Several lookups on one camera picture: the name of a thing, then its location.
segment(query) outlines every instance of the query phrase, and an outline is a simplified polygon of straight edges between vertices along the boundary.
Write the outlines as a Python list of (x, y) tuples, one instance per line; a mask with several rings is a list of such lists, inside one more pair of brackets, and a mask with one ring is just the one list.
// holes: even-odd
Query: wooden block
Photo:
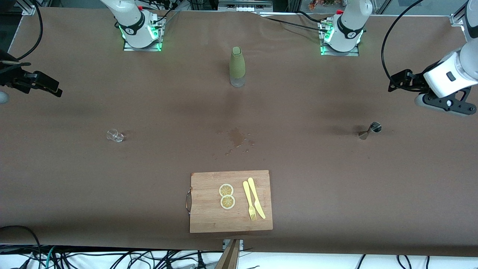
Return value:
[[(249, 217), (246, 194), (242, 183), (253, 178), (257, 195), (266, 216), (257, 220)], [(230, 184), (234, 188), (236, 204), (231, 209), (221, 207), (219, 187)], [(190, 233), (242, 232), (272, 230), (271, 183), (268, 170), (207, 172), (191, 174)]]

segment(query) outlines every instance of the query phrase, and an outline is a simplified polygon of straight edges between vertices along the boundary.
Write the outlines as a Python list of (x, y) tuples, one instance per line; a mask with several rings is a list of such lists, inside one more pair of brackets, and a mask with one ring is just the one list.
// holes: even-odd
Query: knife blade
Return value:
[(257, 213), (261, 216), (261, 218), (265, 219), (266, 215), (264, 215), (264, 211), (262, 210), (261, 203), (259, 202), (259, 198), (257, 197), (257, 192), (256, 192), (256, 185), (254, 185), (254, 179), (253, 178), (248, 178), (247, 182), (249, 183), (249, 187), (252, 190), (252, 194), (254, 194), (254, 207), (257, 210)]

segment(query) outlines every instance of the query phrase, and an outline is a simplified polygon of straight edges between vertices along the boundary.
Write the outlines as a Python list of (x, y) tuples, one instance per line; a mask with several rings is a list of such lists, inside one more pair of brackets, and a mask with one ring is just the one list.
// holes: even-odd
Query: bottle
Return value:
[(234, 87), (239, 88), (246, 83), (246, 63), (244, 62), (244, 56), (240, 47), (232, 48), (229, 75), (231, 85)]

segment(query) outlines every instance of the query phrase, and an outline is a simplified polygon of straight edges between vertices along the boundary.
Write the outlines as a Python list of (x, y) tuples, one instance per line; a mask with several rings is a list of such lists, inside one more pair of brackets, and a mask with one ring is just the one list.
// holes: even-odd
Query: metal handle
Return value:
[(191, 187), (189, 187), (189, 191), (186, 193), (186, 210), (187, 210), (187, 215), (191, 216), (191, 210), (187, 207), (187, 201), (188, 198), (191, 197), (191, 206), (193, 205), (193, 198), (191, 196)]

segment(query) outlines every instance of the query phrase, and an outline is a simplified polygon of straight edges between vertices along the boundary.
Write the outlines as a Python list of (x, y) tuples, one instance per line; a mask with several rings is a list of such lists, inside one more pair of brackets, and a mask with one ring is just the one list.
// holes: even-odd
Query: brown table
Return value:
[[(64, 94), (2, 89), (1, 225), (29, 226), (51, 245), (220, 249), (235, 236), (255, 251), (476, 255), (478, 116), (387, 92), (380, 46), (394, 17), (369, 19), (359, 57), (333, 57), (320, 55), (316, 32), (246, 12), (179, 13), (158, 53), (123, 52), (109, 10), (42, 14), (25, 69)], [(24, 17), (10, 53), (37, 34), (37, 17)], [(420, 72), (464, 42), (446, 17), (405, 17), (388, 68)], [(228, 76), (237, 45), (241, 89)], [(382, 133), (359, 140), (373, 121)], [(127, 140), (108, 141), (110, 128)], [(255, 145), (234, 148), (235, 128)], [(190, 234), (190, 174), (247, 169), (271, 172), (274, 229)]]

